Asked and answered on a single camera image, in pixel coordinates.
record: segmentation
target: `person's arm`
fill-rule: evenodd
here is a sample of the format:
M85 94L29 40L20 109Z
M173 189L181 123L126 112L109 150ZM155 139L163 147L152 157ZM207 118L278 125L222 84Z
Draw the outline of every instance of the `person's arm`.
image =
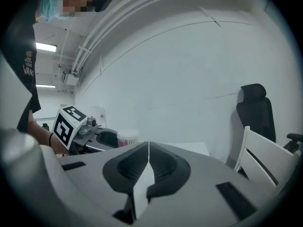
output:
M52 134L50 131L42 128L38 125L32 113L32 110L29 111L28 115L28 127L27 132L33 136L40 145L49 146L49 137ZM56 138L56 136L52 135L51 137L51 145L55 152L55 154L68 154L66 148L61 144L61 142Z

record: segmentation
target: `forearm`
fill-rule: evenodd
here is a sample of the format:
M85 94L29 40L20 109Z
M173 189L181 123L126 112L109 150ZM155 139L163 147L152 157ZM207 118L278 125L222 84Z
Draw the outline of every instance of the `forearm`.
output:
M33 136L40 145L49 146L49 137L51 135L50 131L42 128L36 122L30 122L27 127L27 132ZM66 148L61 144L61 142L56 138L56 136L51 137L51 145L55 154L68 154Z

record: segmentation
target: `chair headrest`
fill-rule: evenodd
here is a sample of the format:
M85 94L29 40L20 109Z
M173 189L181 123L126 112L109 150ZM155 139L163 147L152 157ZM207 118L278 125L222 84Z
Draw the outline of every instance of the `chair headrest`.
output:
M259 83L245 85L241 89L244 93L243 102L256 102L266 97L266 90Z

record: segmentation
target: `black bracelet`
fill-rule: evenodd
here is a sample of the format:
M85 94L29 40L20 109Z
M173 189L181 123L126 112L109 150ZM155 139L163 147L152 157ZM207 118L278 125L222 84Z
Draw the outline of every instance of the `black bracelet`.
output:
M49 140L48 140L48 144L49 144L50 147L52 147L52 145L51 145L51 137L52 137L52 135L53 135L53 133L51 133L51 135L49 136Z

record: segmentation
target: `container lid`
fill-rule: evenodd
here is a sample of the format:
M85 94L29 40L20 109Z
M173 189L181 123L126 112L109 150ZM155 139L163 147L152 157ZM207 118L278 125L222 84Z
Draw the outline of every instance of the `container lid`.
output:
M135 129L123 129L118 132L117 137L123 140L138 138L139 131Z

